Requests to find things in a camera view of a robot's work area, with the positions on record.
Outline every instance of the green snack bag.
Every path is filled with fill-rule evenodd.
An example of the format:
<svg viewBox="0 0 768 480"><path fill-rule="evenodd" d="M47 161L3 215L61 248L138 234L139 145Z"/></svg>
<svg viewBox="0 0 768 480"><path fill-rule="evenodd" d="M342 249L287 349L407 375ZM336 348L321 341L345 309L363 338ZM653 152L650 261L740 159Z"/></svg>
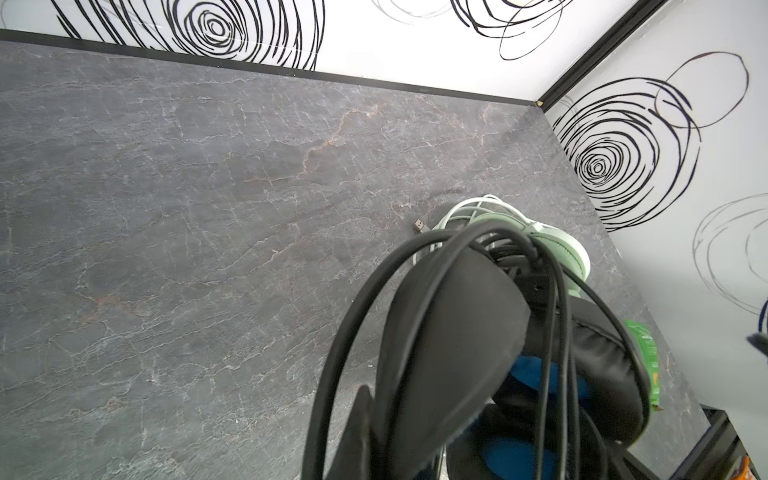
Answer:
<svg viewBox="0 0 768 480"><path fill-rule="evenodd" d="M645 369L648 371L650 377L650 404L654 407L654 410L660 410L659 397L661 389L659 387L659 354L656 350L656 342L654 338L650 336L650 330L642 323L637 323L632 320L625 320L627 329L637 340L640 345L640 352L643 356L643 363Z"/></svg>

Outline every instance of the black cable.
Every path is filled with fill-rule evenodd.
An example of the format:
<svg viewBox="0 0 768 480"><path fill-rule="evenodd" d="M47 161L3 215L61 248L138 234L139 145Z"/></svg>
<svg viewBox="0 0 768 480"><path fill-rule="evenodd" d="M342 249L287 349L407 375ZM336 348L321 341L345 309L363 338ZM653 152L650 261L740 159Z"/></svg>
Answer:
<svg viewBox="0 0 768 480"><path fill-rule="evenodd" d="M578 404L578 381L576 376L576 362L574 361L573 349L570 351L570 363L568 364L568 381L570 382L571 395L568 400L570 402L571 411L575 411L576 415L571 416L571 450L573 455L571 458L571 480L579 480L581 477L581 426L579 425L579 409Z"/></svg>
<svg viewBox="0 0 768 480"><path fill-rule="evenodd" d="M414 253L433 243L444 242L454 234L455 232L452 230L431 230L409 239L376 267L355 296L339 326L339 330L336 332L323 366L323 372L320 374L320 381L315 392L315 402L312 406L312 415L310 416L310 426L306 434L301 468L302 480L323 480L328 427L333 412L336 388L339 386L341 372L355 336L376 296L379 295L389 278Z"/></svg>
<svg viewBox="0 0 768 480"><path fill-rule="evenodd" d="M559 426L559 453L558 466L555 478L565 480L566 465L568 463L568 417L578 417L578 410L569 415L568 407L568 372L571 351L571 301L568 290L565 288L565 278L560 263L549 248L539 239L531 237L542 259L546 261L551 275L554 276L558 288L560 303L560 356L558 357L558 426Z"/></svg>
<svg viewBox="0 0 768 480"><path fill-rule="evenodd" d="M412 319L410 323L405 324L408 326L408 329L403 339L405 344L403 351L408 352L408 354L398 359L397 369L394 372L395 378L392 382L393 385L397 385L397 388L392 401L387 405L388 408L382 423L384 431L378 432L381 435L381 439L389 438L392 419L395 418L399 408L402 378L406 373L413 345L421 329L424 315L432 303L435 292L459 254L470 244L476 244L475 239L490 233L504 234L510 240L515 241L521 246L523 254L528 260L532 264L537 263L539 253L531 242L531 238L519 230L515 230L508 222L503 220L483 220L468 225L464 229L459 230L449 241L445 242L440 250L437 250L422 274L423 281L415 285L414 291L409 295L403 307L402 315L405 318Z"/></svg>
<svg viewBox="0 0 768 480"><path fill-rule="evenodd" d="M632 437L632 440L628 442L628 444L630 444L637 440L640 435L642 435L643 431L646 429L646 427L648 427L648 422L650 421L650 377L648 376L648 371L645 369L645 365L641 361L639 353L637 352L637 349L635 348L634 343L632 342L632 338L627 332L626 327L611 311L611 308L608 307L603 299L600 298L600 296L597 295L596 292L592 290L592 288L579 277L579 275L574 273L573 270L567 268L566 266L563 266L562 269L565 274L568 275L571 280L573 280L579 286L579 288L581 288L584 293L586 293L592 299L592 301L600 308L600 310L602 310L603 314L611 321L611 324L618 331L618 334L621 337L621 341L624 344L624 351L629 355L630 361L634 366L635 379L637 381L637 388L640 390L644 415L643 425L641 425L640 431L637 432L637 434Z"/></svg>
<svg viewBox="0 0 768 480"><path fill-rule="evenodd" d="M522 255L511 255L509 257L502 257L496 260L496 265L501 268L522 268L530 266L528 259Z"/></svg>
<svg viewBox="0 0 768 480"><path fill-rule="evenodd" d="M501 257L509 257L511 255L521 255L523 252L517 245L500 245L498 247L491 248L488 253L494 259Z"/></svg>
<svg viewBox="0 0 768 480"><path fill-rule="evenodd" d="M598 430L598 427L594 424L592 417L590 417L589 413L582 407L579 407L579 416L584 420L584 423L587 424L587 428L590 429L594 436L594 443L598 447L598 458L600 459L600 475L597 478L603 480L608 477L608 451L605 447L605 441L603 440L603 436L600 435L600 430Z"/></svg>
<svg viewBox="0 0 768 480"><path fill-rule="evenodd" d="M488 237L485 240L483 240L482 242L480 242L480 244L482 246L484 246L484 247L487 247L491 243L502 242L504 240L509 240L509 239L507 237L502 236L502 235L491 235L490 237Z"/></svg>
<svg viewBox="0 0 768 480"><path fill-rule="evenodd" d="M544 466L544 446L547 427L547 401L549 399L549 373L552 367L552 344L554 343L554 322L555 305L557 303L557 284L554 275L547 275L549 282L549 298L547 300L547 311L545 313L546 332L545 354L541 359L541 378L538 383L538 402L536 404L535 429L534 429L534 469L533 479L542 479L542 469Z"/></svg>
<svg viewBox="0 0 768 480"><path fill-rule="evenodd" d="M453 234L455 234L456 232L458 232L458 230L454 230L454 229L435 229L434 231L440 231L440 230L441 230L441 231L445 231L445 232L450 232L450 234L451 234L451 235L453 235ZM426 250L426 249L427 249L427 247L429 247L430 245L425 245L425 246L422 248L422 250ZM484 256L484 257L485 257L485 258L487 258L488 260L490 260L490 261L493 261L493 257L491 257L491 254L490 254L490 253L489 253L489 252L488 252L488 251L487 251L487 250L486 250L486 249L485 249L485 248L484 248L484 247L483 247L483 246L480 244L480 242L474 242L474 243L470 243L470 244L469 244L469 248L473 249L473 250L474 250L475 252L477 252L477 253L480 253L482 256Z"/></svg>

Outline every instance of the orange object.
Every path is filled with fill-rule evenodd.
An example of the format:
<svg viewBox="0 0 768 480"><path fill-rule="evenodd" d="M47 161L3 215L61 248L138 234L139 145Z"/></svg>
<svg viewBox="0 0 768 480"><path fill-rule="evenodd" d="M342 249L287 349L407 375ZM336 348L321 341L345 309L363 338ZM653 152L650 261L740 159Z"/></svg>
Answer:
<svg viewBox="0 0 768 480"><path fill-rule="evenodd" d="M731 475L730 480L754 480L755 475L752 475L750 469L750 457L744 456L741 458L741 466Z"/></svg>

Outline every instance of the black trim strip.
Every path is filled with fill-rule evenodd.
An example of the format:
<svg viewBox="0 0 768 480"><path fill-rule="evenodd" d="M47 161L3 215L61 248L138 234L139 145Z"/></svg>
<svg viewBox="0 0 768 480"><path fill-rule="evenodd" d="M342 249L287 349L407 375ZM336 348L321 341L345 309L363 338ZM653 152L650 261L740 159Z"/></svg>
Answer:
<svg viewBox="0 0 768 480"><path fill-rule="evenodd" d="M151 58L153 60L175 61L192 65L202 65L205 67L229 68L232 70L253 71L256 73L281 75L283 77L335 81L343 84L386 88L388 90L410 91L420 94L441 95L443 97L467 98L469 100L492 101L502 104L524 105L527 107L537 106L537 103L533 100L497 97L495 95L483 95L467 91L446 90L444 88L423 87L420 85L398 83L396 81L374 80L372 78L352 77L350 75L323 73L321 71L301 70L298 68L275 67L272 65L262 65L249 61L222 60L219 58L203 57L200 55L176 53L174 51L162 51L154 50L151 48L116 45L113 43L104 43L101 41L80 40L78 38L67 38L59 37L56 35L31 33L29 31L0 29L0 41L16 41L20 43L46 45L49 47L71 48L74 50L94 51L97 53L106 53L112 55L126 55L129 57Z"/></svg>
<svg viewBox="0 0 768 480"><path fill-rule="evenodd" d="M597 67L617 46L634 33L667 0L638 0L600 37L539 99L544 111L558 103L582 78Z"/></svg>

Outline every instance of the desk surface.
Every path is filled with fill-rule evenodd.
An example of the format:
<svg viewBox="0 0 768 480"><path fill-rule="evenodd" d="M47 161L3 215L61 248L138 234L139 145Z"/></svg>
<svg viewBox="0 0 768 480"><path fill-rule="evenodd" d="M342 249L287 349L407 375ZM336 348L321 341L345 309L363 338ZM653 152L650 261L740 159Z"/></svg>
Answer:
<svg viewBox="0 0 768 480"><path fill-rule="evenodd" d="M0 476L295 478L362 281L484 193L581 240L651 327L664 411L634 454L665 478L706 430L539 109L5 42L0 62Z"/></svg>

